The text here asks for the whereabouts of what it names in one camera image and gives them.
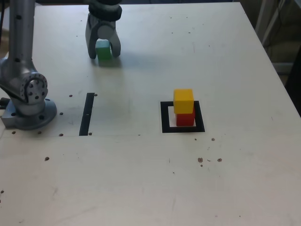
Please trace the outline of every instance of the stacked blocks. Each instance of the stacked blocks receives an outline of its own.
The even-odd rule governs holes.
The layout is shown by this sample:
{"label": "stacked blocks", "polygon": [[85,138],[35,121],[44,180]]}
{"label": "stacked blocks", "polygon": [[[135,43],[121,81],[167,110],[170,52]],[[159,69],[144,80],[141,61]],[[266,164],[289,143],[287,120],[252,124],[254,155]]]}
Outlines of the stacked blocks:
{"label": "stacked blocks", "polygon": [[174,90],[174,113],[177,126],[193,126],[195,111],[191,89]]}
{"label": "stacked blocks", "polygon": [[96,54],[99,61],[111,60],[111,48],[108,40],[98,40],[96,42]]}

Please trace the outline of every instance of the black tape marking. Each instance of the black tape marking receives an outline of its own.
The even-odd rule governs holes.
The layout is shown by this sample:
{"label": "black tape marking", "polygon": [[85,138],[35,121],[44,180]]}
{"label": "black tape marking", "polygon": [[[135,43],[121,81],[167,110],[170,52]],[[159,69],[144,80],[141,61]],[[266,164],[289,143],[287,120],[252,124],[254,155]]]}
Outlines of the black tape marking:
{"label": "black tape marking", "polygon": [[80,136],[88,136],[93,101],[94,101],[94,93],[87,93],[83,117],[81,119],[81,124],[79,129]]}
{"label": "black tape marking", "polygon": [[196,116],[194,118],[196,126],[179,126],[170,127],[168,107],[174,106],[173,101],[163,101],[161,104],[161,121],[162,133],[199,133],[205,132],[204,122],[202,118],[201,108],[198,101],[194,101],[194,111]]}

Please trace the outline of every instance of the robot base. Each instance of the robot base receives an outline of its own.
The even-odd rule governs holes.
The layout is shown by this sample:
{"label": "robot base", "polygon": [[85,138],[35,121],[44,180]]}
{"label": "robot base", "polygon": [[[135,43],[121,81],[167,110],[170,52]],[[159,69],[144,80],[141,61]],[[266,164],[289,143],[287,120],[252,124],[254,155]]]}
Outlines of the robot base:
{"label": "robot base", "polygon": [[31,130],[47,125],[55,116],[55,103],[52,100],[45,99],[45,109],[34,116],[21,116],[16,114],[15,106],[13,102],[10,101],[1,119],[7,129]]}

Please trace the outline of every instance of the red block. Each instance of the red block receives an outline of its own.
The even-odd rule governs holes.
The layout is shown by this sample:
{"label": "red block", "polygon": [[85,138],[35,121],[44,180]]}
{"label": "red block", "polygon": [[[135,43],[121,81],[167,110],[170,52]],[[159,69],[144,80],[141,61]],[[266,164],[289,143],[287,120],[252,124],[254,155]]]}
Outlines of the red block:
{"label": "red block", "polygon": [[196,113],[193,111],[191,114],[175,114],[177,126],[193,126]]}

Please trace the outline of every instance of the white table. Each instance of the white table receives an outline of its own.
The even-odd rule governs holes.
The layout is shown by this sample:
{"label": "white table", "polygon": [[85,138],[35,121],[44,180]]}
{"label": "white table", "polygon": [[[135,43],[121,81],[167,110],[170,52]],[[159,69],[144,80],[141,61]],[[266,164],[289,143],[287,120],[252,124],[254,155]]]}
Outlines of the white table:
{"label": "white table", "polygon": [[[121,56],[101,67],[87,14],[36,7],[33,60],[63,115],[42,134],[0,124],[1,226],[301,223],[301,120],[239,3],[123,6]],[[175,88],[205,133],[162,134]]]}

